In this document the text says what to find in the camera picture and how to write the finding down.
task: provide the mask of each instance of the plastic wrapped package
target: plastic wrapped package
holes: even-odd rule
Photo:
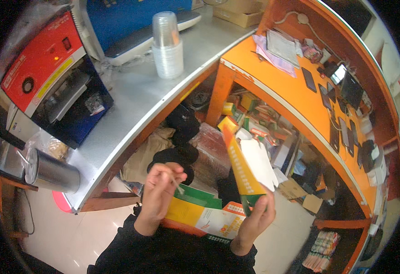
[[[199,174],[203,182],[218,178],[227,178],[230,170],[230,159],[226,144],[218,129],[206,123],[200,125],[199,133],[190,141],[198,149],[199,158],[193,164],[194,173]]]
[[[43,129],[34,134],[26,142],[23,155],[27,155],[28,150],[32,147],[35,147],[62,162],[66,162],[70,149],[69,146],[65,145],[62,141],[53,137]]]

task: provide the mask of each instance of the tiled floor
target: tiled floor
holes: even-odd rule
[[[109,189],[122,191],[124,187],[112,181]],[[27,195],[36,229],[24,241],[23,248],[65,274],[86,273],[87,266],[95,263],[113,240],[117,228],[133,213],[133,206],[128,206],[73,215],[57,208],[49,190],[27,191]],[[283,273],[305,242],[314,220],[300,205],[289,202],[279,193],[275,193],[275,198],[276,220],[255,241],[258,274]],[[25,225],[31,230],[25,198],[21,199],[21,206]]]

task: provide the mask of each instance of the black sweater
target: black sweater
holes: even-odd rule
[[[254,246],[245,256],[237,256],[229,245],[173,229],[159,227],[151,237],[137,233],[130,215],[118,228],[113,241],[89,265],[95,273],[254,273]]]

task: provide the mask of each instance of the hand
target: hand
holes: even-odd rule
[[[136,231],[144,236],[152,236],[160,221],[167,215],[176,185],[188,177],[178,163],[156,163],[149,171],[142,195],[142,210],[135,221]]]
[[[252,214],[244,219],[239,227],[238,235],[230,243],[230,249],[235,255],[244,256],[249,253],[256,238],[276,217],[273,193],[268,189],[266,192],[266,195],[257,200]]]

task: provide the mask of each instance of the plastic cup stack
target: plastic cup stack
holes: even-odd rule
[[[183,72],[183,44],[172,11],[153,16],[153,54],[157,74],[162,79],[174,79]]]

